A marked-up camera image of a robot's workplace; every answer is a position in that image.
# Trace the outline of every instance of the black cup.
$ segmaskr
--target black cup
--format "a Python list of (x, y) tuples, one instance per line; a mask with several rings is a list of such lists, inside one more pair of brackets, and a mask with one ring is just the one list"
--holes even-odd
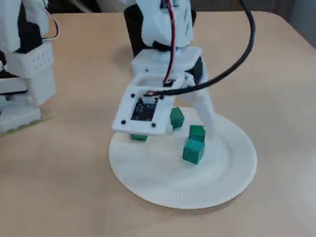
[[(192, 12), (192, 23), (194, 25), (197, 12), (191, 10)], [(132, 5), (125, 9), (124, 17), (126, 21), (126, 26), (129, 34), (130, 43), (132, 45), (134, 57), (137, 56), (143, 49), (150, 48), (144, 44), (142, 40), (142, 24), (143, 24), (143, 14), (139, 9), (138, 5)]]

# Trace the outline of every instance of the paper plate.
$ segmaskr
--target paper plate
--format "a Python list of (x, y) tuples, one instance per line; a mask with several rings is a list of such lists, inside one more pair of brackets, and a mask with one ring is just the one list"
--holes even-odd
[(256, 150), (234, 123), (217, 115), (216, 136), (205, 139), (199, 165), (182, 159), (190, 125), (201, 124), (192, 108), (180, 108), (185, 122), (173, 135), (132, 141), (116, 133), (110, 163), (116, 177), (132, 193), (149, 202), (179, 209), (201, 209), (241, 194), (257, 169)]

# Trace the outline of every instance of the green block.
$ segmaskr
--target green block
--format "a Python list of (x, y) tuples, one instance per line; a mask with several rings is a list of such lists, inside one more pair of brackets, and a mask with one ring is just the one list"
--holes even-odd
[(135, 140), (135, 141), (143, 141), (143, 142), (145, 142), (147, 140), (148, 136), (131, 134), (130, 138), (132, 140)]
[(171, 125), (173, 129), (175, 130), (176, 128), (182, 127), (183, 122), (184, 122), (184, 115), (178, 107), (173, 108), (171, 111), (170, 119), (171, 119)]
[(191, 125), (189, 139), (193, 139), (199, 142), (205, 141), (205, 129), (203, 126)]
[(193, 164), (198, 164), (204, 154), (205, 144), (189, 139), (183, 149), (183, 159)]

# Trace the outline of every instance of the table surface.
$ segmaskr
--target table surface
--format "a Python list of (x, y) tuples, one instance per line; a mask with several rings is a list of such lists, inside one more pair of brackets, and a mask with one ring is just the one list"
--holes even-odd
[[(252, 139), (257, 174), (233, 201), (183, 211), (139, 199), (110, 168), (111, 124), (132, 78), (123, 15), (58, 15), (58, 94), (43, 107), (54, 118), (0, 138), (0, 235), (314, 237), (316, 51), (280, 17), (254, 16), (253, 53), (210, 92)], [(241, 12), (199, 13), (195, 36), (214, 76), (243, 53), (249, 26)]]

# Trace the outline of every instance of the circuit board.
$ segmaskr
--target circuit board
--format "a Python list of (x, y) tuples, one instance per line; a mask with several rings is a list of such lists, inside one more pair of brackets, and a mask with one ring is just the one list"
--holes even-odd
[(152, 121), (157, 107), (157, 103), (158, 99), (155, 99), (150, 103), (145, 103), (142, 98), (139, 98), (132, 115), (132, 120)]

